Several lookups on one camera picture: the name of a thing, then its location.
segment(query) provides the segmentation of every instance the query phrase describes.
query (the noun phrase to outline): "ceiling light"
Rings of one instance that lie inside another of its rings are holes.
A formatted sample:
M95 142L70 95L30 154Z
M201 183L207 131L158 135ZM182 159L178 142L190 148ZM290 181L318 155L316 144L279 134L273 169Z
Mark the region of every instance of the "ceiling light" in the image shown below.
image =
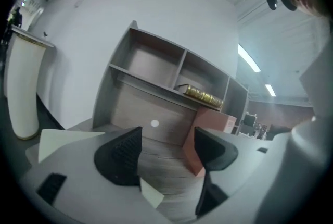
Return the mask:
M267 90L270 92L271 96L276 97L275 92L273 91L273 88L270 84L265 85Z
M251 56L238 44L238 54L249 64L249 66L253 69L254 72L260 72L260 68L253 61Z

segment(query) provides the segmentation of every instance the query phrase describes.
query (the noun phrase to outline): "white curved wall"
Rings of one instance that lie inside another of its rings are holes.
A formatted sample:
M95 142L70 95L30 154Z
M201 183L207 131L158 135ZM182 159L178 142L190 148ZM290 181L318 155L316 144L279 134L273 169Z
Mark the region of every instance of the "white curved wall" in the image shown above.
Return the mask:
M133 20L236 75L237 20L227 0L51 0L31 29L57 47L45 53L37 92L65 129L92 116L104 69Z

